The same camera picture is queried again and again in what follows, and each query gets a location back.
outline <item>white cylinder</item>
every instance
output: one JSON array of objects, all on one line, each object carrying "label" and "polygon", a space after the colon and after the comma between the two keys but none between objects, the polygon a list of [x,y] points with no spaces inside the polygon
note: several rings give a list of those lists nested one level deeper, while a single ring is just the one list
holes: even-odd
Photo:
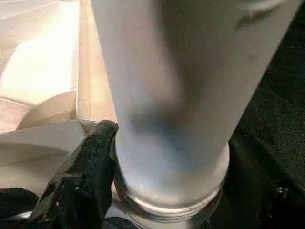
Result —
[{"label": "white cylinder", "polygon": [[301,1],[261,2],[92,0],[119,167],[145,211],[192,210],[221,185],[227,142]]}]

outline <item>beige plastic panel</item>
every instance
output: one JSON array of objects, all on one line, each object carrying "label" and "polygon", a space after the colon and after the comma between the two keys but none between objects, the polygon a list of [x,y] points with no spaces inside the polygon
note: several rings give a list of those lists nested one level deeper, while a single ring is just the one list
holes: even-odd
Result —
[{"label": "beige plastic panel", "polygon": [[77,120],[0,135],[0,166],[73,152],[85,133]]}]

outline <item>black glove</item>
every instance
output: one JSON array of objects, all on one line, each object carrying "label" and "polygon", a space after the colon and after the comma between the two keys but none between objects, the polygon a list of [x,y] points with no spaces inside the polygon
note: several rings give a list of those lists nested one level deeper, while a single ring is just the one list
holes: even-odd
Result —
[{"label": "black glove", "polygon": [[111,142],[118,125],[98,123],[49,182],[26,228],[99,229],[112,202]]}]

